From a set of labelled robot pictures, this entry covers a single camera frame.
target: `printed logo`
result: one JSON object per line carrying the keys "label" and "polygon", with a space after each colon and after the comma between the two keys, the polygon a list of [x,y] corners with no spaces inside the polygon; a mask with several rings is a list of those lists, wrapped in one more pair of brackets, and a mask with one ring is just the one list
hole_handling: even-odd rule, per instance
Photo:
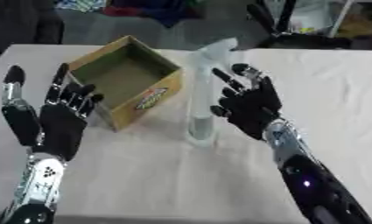
{"label": "printed logo", "polygon": [[149,90],[147,95],[138,103],[136,109],[150,109],[156,106],[157,102],[161,99],[161,97],[163,97],[166,91],[168,91],[167,87]]}

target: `cardboard box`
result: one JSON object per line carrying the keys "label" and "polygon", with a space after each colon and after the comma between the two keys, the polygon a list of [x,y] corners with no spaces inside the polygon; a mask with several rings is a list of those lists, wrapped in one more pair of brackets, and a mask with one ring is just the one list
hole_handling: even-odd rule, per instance
{"label": "cardboard box", "polygon": [[95,84],[96,111],[120,130],[181,88],[181,69],[131,36],[69,63],[72,81]]}

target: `white tablecloth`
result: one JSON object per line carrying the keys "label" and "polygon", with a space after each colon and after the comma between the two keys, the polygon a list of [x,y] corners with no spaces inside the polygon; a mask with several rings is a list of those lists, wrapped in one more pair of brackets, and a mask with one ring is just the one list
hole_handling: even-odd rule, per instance
{"label": "white tablecloth", "polygon": [[[37,108],[59,64],[97,48],[12,46],[0,58],[0,105],[1,83],[11,65],[27,72],[24,97]],[[127,217],[126,223],[168,218],[174,219],[170,223],[307,223],[267,145],[220,119],[215,149],[184,140],[193,77],[189,52],[161,52],[185,68],[184,88],[118,133],[93,119],[64,177],[58,216]],[[284,116],[372,216],[372,52],[249,50],[243,55],[270,75]],[[24,164],[25,149],[0,113],[0,210],[11,201]]]}

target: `robotic hand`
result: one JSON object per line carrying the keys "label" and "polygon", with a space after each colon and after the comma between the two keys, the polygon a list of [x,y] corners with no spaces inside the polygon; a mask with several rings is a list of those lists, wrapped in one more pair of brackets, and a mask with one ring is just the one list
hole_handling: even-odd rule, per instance
{"label": "robotic hand", "polygon": [[4,79],[2,112],[23,146],[28,159],[15,199],[0,217],[0,224],[53,223],[59,187],[67,162],[81,143],[86,118],[103,99],[91,93],[95,86],[70,83],[62,88],[68,65],[61,65],[37,116],[22,99],[25,72],[13,66]]}
{"label": "robotic hand", "polygon": [[371,224],[372,220],[345,186],[308,149],[292,124],[281,117],[281,101],[269,77],[255,68],[236,64],[235,74],[246,76],[246,88],[219,69],[213,73],[227,82],[220,106],[212,112],[274,150],[275,162],[301,213],[312,224]]}

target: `clear plastic bottle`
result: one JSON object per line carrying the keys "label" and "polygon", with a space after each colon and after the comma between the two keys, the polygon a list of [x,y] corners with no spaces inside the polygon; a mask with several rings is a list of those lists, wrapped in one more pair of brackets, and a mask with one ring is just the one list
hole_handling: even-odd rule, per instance
{"label": "clear plastic bottle", "polygon": [[199,147],[213,147],[216,137],[214,116],[210,106],[214,102],[214,76],[212,69],[226,66],[230,51],[237,47],[237,39],[230,38],[208,45],[191,56],[195,67],[193,93],[188,115],[188,139]]}

